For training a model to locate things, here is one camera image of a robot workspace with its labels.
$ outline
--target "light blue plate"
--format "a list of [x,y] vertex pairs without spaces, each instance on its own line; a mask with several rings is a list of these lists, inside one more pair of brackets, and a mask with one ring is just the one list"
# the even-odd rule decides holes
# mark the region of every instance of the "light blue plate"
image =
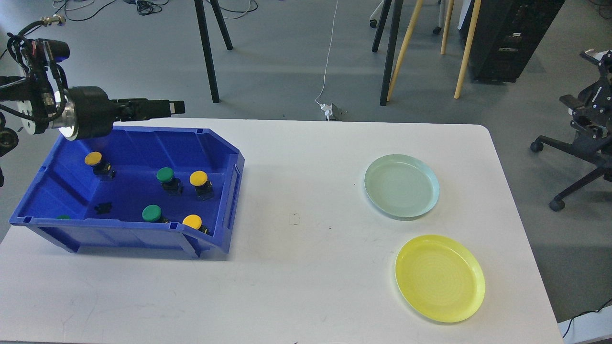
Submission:
[[438,178],[429,166],[408,155],[376,159],[365,172],[365,190],[385,213],[402,218],[430,211],[440,195]]

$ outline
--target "chair wheel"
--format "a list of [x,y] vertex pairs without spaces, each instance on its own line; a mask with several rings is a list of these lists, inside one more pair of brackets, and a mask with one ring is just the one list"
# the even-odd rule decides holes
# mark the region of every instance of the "chair wheel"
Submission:
[[529,149],[531,149],[531,151],[534,153],[538,153],[538,152],[541,152],[542,149],[544,149],[544,144],[541,143],[540,141],[533,141],[531,145],[529,146]]
[[562,200],[559,200],[559,201],[552,200],[550,201],[550,203],[548,203],[548,206],[553,211],[560,211],[561,209],[565,208],[565,202],[563,202]]

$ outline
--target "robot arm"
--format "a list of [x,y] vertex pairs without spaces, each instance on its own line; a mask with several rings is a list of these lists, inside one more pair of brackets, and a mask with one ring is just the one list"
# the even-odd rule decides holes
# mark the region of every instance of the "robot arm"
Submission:
[[[59,65],[70,56],[64,42],[49,39],[27,39],[26,33],[38,26],[62,25],[64,17],[42,18],[23,28],[17,35],[8,33],[7,50],[21,66],[22,77],[0,76],[0,102],[16,101],[14,110],[0,103],[0,110],[21,118],[29,134],[59,129],[68,140],[108,135],[116,121],[146,121],[185,113],[183,101],[148,100],[145,98],[110,100],[98,87],[68,87],[64,69]],[[47,72],[56,84],[51,87]],[[17,146],[17,133],[6,127],[0,112],[0,157]],[[4,183],[0,170],[0,187]]]

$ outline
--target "office chair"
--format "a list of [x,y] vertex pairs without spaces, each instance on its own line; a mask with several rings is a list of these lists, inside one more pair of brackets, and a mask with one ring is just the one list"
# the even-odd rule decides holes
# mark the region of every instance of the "office chair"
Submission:
[[582,90],[577,99],[569,94],[559,98],[572,115],[570,125],[576,130],[573,143],[538,136],[530,146],[532,152],[541,152],[543,144],[547,144],[596,166],[553,198],[548,206],[554,211],[565,207],[563,198],[597,178],[603,176],[612,182],[612,50],[601,53],[587,50],[580,56],[597,66],[600,78]]

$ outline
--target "stand leg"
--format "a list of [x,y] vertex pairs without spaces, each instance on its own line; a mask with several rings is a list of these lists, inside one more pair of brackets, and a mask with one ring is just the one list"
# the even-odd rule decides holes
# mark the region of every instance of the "stand leg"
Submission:
[[559,194],[556,195],[553,198],[553,201],[561,201],[563,198],[565,198],[566,196],[570,195],[571,193],[577,191],[578,189],[582,188],[586,184],[588,184],[588,183],[594,181],[595,179],[603,176],[604,172],[606,172],[606,168],[605,167],[603,167],[603,166],[597,167],[596,169],[592,170],[589,174],[587,174],[586,176],[582,177],[581,179],[579,179],[574,184],[570,185],[570,187],[568,187],[567,189],[559,192]]
[[446,8],[446,0],[441,0],[440,1],[440,12],[438,13],[438,26],[440,28],[443,27],[444,25],[444,20],[446,19],[446,16],[444,15],[444,9]]
[[204,61],[206,62],[206,72],[208,73],[208,83],[211,86],[211,96],[213,103],[219,103],[219,90],[217,89],[217,78],[215,77],[215,67],[212,64],[211,41],[208,38],[208,28],[206,27],[206,17],[204,16],[204,0],[194,0],[195,12],[198,16],[198,26],[200,27],[200,39],[204,50]]
[[401,7],[403,4],[404,0],[395,0],[395,5],[393,7],[391,33],[389,35],[389,45],[387,46],[387,60],[385,61],[384,73],[382,75],[381,106],[387,105],[389,81],[391,80],[391,66],[393,66],[393,57],[395,56],[395,44],[397,43],[397,32],[400,29]]
[[480,12],[480,0],[474,0],[474,9],[472,10],[472,20],[469,22],[468,39],[465,42],[465,49],[463,51],[463,60],[461,61],[461,70],[459,71],[459,79],[457,80],[457,87],[455,88],[455,99],[459,99],[461,95],[461,88],[463,87],[463,80],[465,79],[465,72],[468,69],[469,53],[472,50],[472,41],[474,41],[474,32],[476,31],[476,22],[478,21],[478,13]]
[[449,27],[450,27],[450,17],[453,14],[453,6],[455,5],[455,0],[449,0],[449,7],[446,9],[446,20],[444,21],[444,33],[442,34],[442,48],[440,49],[440,54],[446,54],[446,42],[449,39]]
[[538,138],[535,139],[535,143],[536,144],[545,143],[551,146],[552,148],[556,148],[562,152],[573,155],[579,159],[582,159],[586,162],[590,162],[594,165],[599,165],[605,162],[605,159],[602,159],[596,154],[596,152],[601,148],[590,149],[591,153],[588,153],[587,150],[585,150],[586,148],[585,146],[583,146],[583,149],[580,149],[580,148],[576,149],[573,144],[555,140],[554,138],[550,138],[550,137],[542,136],[542,135],[538,136]]
[[378,29],[376,29],[376,35],[374,36],[374,44],[372,44],[372,53],[378,51],[378,45],[381,43],[383,37],[384,25],[387,22],[387,16],[389,16],[389,9],[391,8],[391,0],[384,0],[382,5],[381,19],[378,23]]
[[397,62],[395,63],[395,70],[393,71],[393,77],[391,78],[391,85],[389,86],[387,101],[391,100],[391,95],[393,94],[393,89],[395,88],[395,82],[397,81],[397,76],[400,73],[401,64],[402,62],[404,62],[406,49],[408,49],[408,43],[410,42],[410,38],[412,37],[412,33],[414,32],[414,27],[417,24],[417,19],[419,18],[419,13],[422,6],[423,0],[417,0],[416,5],[414,6],[414,11],[412,11],[410,23],[408,24],[408,30],[406,30],[406,35],[404,36],[404,41],[401,43],[400,55],[398,56]]
[[212,11],[215,12],[215,17],[217,18],[217,23],[219,24],[219,29],[221,29],[221,36],[223,36],[223,40],[225,41],[225,47],[227,50],[232,50],[234,46],[231,44],[230,34],[228,33],[228,28],[225,26],[225,20],[223,20],[223,14],[221,13],[221,6],[219,6],[218,0],[211,0]]

